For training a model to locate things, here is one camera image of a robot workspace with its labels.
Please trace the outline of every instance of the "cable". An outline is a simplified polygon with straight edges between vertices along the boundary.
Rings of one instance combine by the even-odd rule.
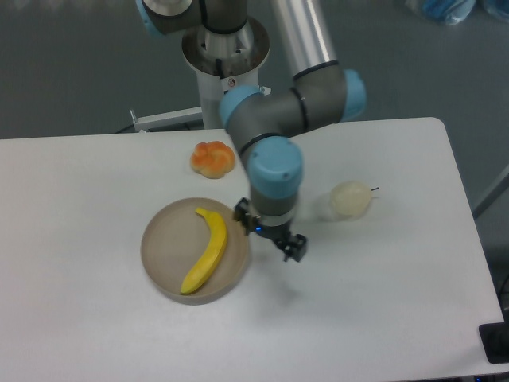
[[[500,287],[499,293],[497,293],[497,297],[499,298],[499,303],[502,304],[502,294],[506,289],[507,282],[509,282],[509,275],[504,279],[502,286]]]
[[[124,131],[128,131],[129,129],[132,129],[134,127],[134,124],[130,124],[129,126],[127,127],[124,127],[123,129],[120,129],[119,131],[116,131],[115,134],[121,134],[123,133]]]

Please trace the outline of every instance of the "banana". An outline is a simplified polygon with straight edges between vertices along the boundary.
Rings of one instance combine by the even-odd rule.
[[[219,213],[201,208],[196,209],[195,212],[207,222],[210,229],[210,240],[204,254],[185,276],[181,286],[182,294],[195,292],[208,280],[221,261],[228,242],[226,224]]]

